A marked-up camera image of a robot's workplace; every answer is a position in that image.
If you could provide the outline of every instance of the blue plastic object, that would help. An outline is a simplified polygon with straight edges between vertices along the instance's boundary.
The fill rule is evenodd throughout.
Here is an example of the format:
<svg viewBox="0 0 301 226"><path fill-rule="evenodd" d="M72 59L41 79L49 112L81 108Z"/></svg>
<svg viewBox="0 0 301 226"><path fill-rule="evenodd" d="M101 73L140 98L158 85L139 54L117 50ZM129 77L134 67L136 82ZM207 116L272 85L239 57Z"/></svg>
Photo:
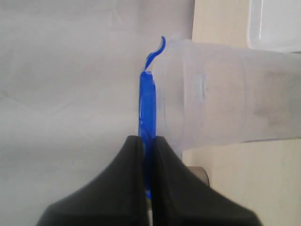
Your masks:
<svg viewBox="0 0 301 226"><path fill-rule="evenodd" d="M160 55L166 46L166 39L162 37L160 48L150 53L146 58L144 71L140 75L139 95L139 129L138 135L142 138L144 147L143 172L147 189L147 196L150 198L150 177L151 158L153 150L153 139L156 137L156 86L151 72L147 71L156 56Z"/></svg>

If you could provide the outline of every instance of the translucent plastic cup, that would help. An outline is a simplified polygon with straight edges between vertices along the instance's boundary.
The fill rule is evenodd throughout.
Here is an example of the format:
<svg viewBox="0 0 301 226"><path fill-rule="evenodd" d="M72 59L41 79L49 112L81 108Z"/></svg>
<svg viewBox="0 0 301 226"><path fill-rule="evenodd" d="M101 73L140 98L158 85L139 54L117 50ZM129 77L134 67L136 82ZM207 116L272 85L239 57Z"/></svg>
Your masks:
<svg viewBox="0 0 301 226"><path fill-rule="evenodd" d="M301 135L301 56L171 40L153 67L157 134L183 149Z"/></svg>

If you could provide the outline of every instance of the black plastic part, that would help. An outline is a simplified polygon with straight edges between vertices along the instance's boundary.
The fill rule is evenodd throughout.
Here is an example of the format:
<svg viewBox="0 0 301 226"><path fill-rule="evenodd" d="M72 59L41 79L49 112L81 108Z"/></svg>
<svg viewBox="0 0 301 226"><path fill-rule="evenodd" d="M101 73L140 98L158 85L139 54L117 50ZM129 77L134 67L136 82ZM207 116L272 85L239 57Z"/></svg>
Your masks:
<svg viewBox="0 0 301 226"><path fill-rule="evenodd" d="M163 137L152 160L154 226L260 226L257 216L206 186L175 155Z"/></svg>
<svg viewBox="0 0 301 226"><path fill-rule="evenodd" d="M142 161L141 139L129 136L105 171L50 205L37 226L147 226Z"/></svg>

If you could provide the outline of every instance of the plastic container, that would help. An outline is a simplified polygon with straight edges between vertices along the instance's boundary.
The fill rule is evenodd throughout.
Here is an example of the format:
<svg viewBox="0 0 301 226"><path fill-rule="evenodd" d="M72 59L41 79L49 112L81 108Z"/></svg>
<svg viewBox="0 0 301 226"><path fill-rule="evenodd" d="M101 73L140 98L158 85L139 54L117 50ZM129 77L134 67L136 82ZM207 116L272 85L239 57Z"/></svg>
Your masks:
<svg viewBox="0 0 301 226"><path fill-rule="evenodd" d="M157 135L178 152L301 135L301 56L167 42L155 60Z"/></svg>
<svg viewBox="0 0 301 226"><path fill-rule="evenodd" d="M300 12L300 0L251 0L247 35L249 48L300 52Z"/></svg>

